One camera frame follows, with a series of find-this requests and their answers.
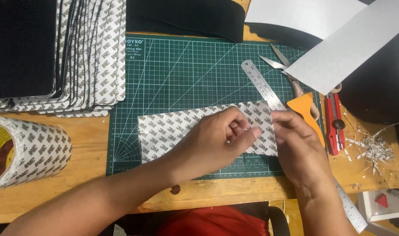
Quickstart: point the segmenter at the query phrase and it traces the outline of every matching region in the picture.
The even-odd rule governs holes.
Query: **tape roll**
[[[55,175],[70,157],[63,129],[0,116],[0,188]]]

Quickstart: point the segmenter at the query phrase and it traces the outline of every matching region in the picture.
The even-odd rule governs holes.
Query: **scissors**
[[[280,61],[282,63],[284,63],[283,65],[275,62],[273,60],[270,60],[266,57],[263,57],[261,55],[259,55],[260,58],[262,58],[262,60],[264,60],[266,63],[268,63],[270,66],[272,66],[275,69],[282,69],[281,73],[285,74],[288,78],[288,81],[291,84],[291,87],[294,91],[294,96],[295,97],[300,97],[301,95],[305,94],[305,92],[303,91],[303,89],[300,86],[299,81],[290,76],[287,72],[285,72],[285,70],[291,66],[291,63],[288,61],[288,59],[272,44],[270,44],[272,49],[274,50],[275,54],[278,56],[278,58],[280,59]],[[342,89],[342,84],[339,84],[336,88],[334,88],[330,93],[338,93],[340,90]],[[310,113],[312,115],[312,117],[315,120],[318,120],[320,117],[320,112],[319,109],[317,108],[317,106],[313,103],[311,108],[310,108]]]

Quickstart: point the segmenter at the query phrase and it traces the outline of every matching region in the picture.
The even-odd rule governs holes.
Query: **cutting mat grid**
[[[242,68],[251,59],[284,104],[294,98],[291,85],[259,55],[278,61],[269,43],[242,44],[207,38],[127,34],[126,99],[110,115],[106,174],[141,164],[137,117],[158,113],[262,100]],[[296,61],[305,51],[277,45]],[[320,109],[319,98],[311,88]],[[200,179],[283,175],[276,157],[243,154],[234,163]]]

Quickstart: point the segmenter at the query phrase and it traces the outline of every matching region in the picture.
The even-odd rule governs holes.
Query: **red utility knife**
[[[338,94],[327,94],[325,99],[326,115],[326,141],[329,153],[338,155],[339,150],[345,149],[345,136],[343,129],[345,122],[341,119]]]

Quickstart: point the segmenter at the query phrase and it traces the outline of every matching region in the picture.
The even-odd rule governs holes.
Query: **red triangle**
[[[377,202],[380,206],[383,206],[385,208],[389,206],[387,205],[387,196],[385,194],[380,195],[375,202]]]

